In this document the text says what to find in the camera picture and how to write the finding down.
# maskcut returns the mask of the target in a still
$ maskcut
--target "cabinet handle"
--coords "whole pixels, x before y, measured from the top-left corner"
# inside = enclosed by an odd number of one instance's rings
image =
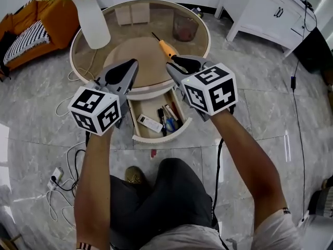
[[[282,10],[281,10],[281,14],[280,15],[278,15],[278,16],[276,16],[277,18],[279,18],[279,17],[281,17],[282,16],[282,14],[283,14],[283,8],[282,8]]]
[[[279,9],[277,10],[277,12],[275,12],[275,14],[273,15],[273,17],[277,17],[277,15],[279,15],[280,11],[281,11],[281,8],[279,7]]]

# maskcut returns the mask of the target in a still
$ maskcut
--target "round glass table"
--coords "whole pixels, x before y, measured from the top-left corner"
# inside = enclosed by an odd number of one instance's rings
[[[179,55],[206,57],[210,35],[205,23],[187,8],[160,0],[136,0],[103,10],[110,42],[91,49],[82,31],[70,49],[74,73],[84,82],[95,79],[103,67],[116,61],[136,58],[139,71],[127,97],[141,100],[167,92],[173,85],[165,64],[170,61],[158,40],[169,44]]]

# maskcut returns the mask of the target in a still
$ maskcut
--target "open drawer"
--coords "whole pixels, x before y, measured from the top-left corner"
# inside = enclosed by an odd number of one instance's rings
[[[146,99],[141,101],[128,100],[128,102],[135,128],[135,134],[132,138],[142,143],[157,144],[170,141],[180,135],[192,121],[191,118],[185,118],[173,88],[171,88],[166,93],[152,99]],[[183,123],[183,125],[179,127],[178,130],[176,130],[175,132],[167,132],[167,135],[163,136],[162,132],[157,133],[137,122],[140,114],[143,114],[160,123],[160,119],[157,115],[157,110],[166,104],[173,108],[172,102],[174,103],[177,109],[177,113]]]

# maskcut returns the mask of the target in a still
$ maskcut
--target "dark pants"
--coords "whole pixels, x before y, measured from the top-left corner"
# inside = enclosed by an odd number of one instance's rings
[[[218,227],[215,216],[212,220],[212,198],[181,159],[161,162],[151,193],[110,177],[110,242],[118,249],[139,249],[154,236],[184,224]]]

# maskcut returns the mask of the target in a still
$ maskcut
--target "marble floor tile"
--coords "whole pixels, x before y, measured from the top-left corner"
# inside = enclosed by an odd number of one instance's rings
[[[302,131],[333,125],[333,113],[329,101],[324,98],[295,96]]]
[[[297,61],[297,57],[291,54],[279,63],[275,70],[275,73],[282,76],[289,93],[292,93],[290,77],[295,74]],[[327,88],[320,73],[309,73],[300,62],[296,72],[296,79],[295,95],[309,96],[312,98],[327,96]]]
[[[303,177],[284,180],[281,185],[293,223],[297,225],[303,217]]]
[[[14,238],[18,234],[20,234],[20,231],[17,227],[17,225],[14,223],[14,219],[12,212],[10,210],[10,207],[0,207],[0,220],[1,224],[5,227],[6,231],[8,232],[8,235],[10,238]],[[31,250],[24,242],[23,238],[18,238],[15,240],[15,245],[20,250]]]
[[[217,145],[220,142],[221,136],[214,124],[210,120],[204,122],[193,108],[189,108],[189,106],[182,101],[180,91],[177,90],[176,93],[184,115],[192,118],[192,122],[187,129],[177,138],[162,144],[144,144],[134,141],[134,149],[188,148]],[[251,133],[249,112],[243,90],[238,90],[238,103],[235,108],[234,116],[243,127]]]
[[[222,222],[221,236],[237,243],[253,235],[254,202],[252,197],[217,206],[215,214]]]
[[[124,180],[126,168],[138,166],[153,185],[160,162],[170,157],[181,158],[202,181],[200,148],[158,149],[154,158],[151,158],[151,150],[112,150],[110,153],[110,174]]]
[[[305,159],[305,206],[323,180],[333,175],[333,127],[302,132]]]
[[[297,57],[284,57],[281,47],[260,37],[239,32],[232,42],[226,36],[232,22],[205,14],[211,34],[208,58],[222,62],[236,75],[238,97],[234,116],[258,140],[275,164],[294,223],[303,214],[303,157],[296,111],[290,89]],[[52,194],[58,221],[49,216],[46,202],[47,181],[55,167],[70,177],[66,151],[85,141],[70,115],[57,117],[56,105],[73,95],[81,81],[70,82],[69,49],[37,58],[0,83],[0,219],[10,235],[23,235],[20,250],[65,250],[74,248],[76,232],[61,209],[68,204],[59,193]],[[131,116],[125,116],[115,129],[110,145],[110,173],[121,179],[127,167],[139,166],[153,184],[159,163],[168,157],[184,160],[214,198],[217,145],[221,136],[211,121],[203,122],[194,109],[181,101],[186,117],[193,119],[186,131],[173,141],[148,145],[134,142]],[[305,158],[305,208],[312,194],[333,174],[333,114],[323,79],[308,73],[299,63],[296,102],[302,130]],[[65,102],[59,113],[67,111]],[[84,144],[71,150],[74,154]],[[151,149],[157,154],[151,158]],[[83,153],[78,155],[80,172]],[[250,249],[253,236],[253,199],[241,179],[230,153],[222,147],[216,215],[222,222],[221,235],[227,245]],[[63,192],[70,204],[73,196]],[[74,224],[73,209],[64,215]]]
[[[8,111],[0,113],[9,137],[27,142],[73,146],[85,141],[85,132],[79,129],[70,114],[63,117],[55,115],[55,108],[63,99],[73,95],[59,93],[45,97],[33,97],[25,101],[16,101],[8,105]],[[67,111],[70,100],[58,109],[58,114]],[[120,130],[116,129],[112,137],[112,148],[133,149],[133,123],[128,113]]]
[[[281,182],[287,179],[303,181],[303,159],[298,134],[289,134],[257,142],[274,163]]]
[[[115,128],[111,137],[111,149],[133,149],[133,121],[130,112],[122,120],[119,129]]]
[[[281,74],[274,71],[278,64],[269,59],[213,47],[208,59],[232,70],[239,89],[288,93]]]
[[[11,102],[30,99],[34,96],[76,92],[83,82],[69,81],[67,76],[71,70],[68,48],[37,58],[19,67],[11,74],[12,79],[5,79],[3,85],[9,88],[8,99]]]
[[[9,140],[8,174],[12,200],[39,198],[48,191],[47,183],[55,168],[63,170],[62,182],[70,178],[66,161],[68,147],[51,146]],[[75,150],[69,152],[69,164],[74,171]]]
[[[294,101],[290,94],[244,90],[256,140],[298,131]]]
[[[218,146],[202,147],[203,186],[213,200],[215,198],[217,149]],[[232,203],[236,199],[250,196],[227,147],[223,145],[220,157],[217,205]]]
[[[70,94],[59,93],[13,102],[7,120],[11,139],[27,142],[72,146],[85,140],[84,131],[78,129],[72,117],[55,115],[56,105]]]
[[[154,158],[150,158],[150,154],[150,150],[112,150],[110,152],[110,174],[124,180],[126,168],[138,166],[147,180],[154,184],[160,162],[172,157],[172,151],[159,149]]]
[[[209,29],[212,48],[270,59],[275,63],[285,59],[280,45],[249,33],[238,32],[234,40],[228,42],[226,36],[233,25],[228,18],[216,19],[211,14],[205,14],[203,21]]]

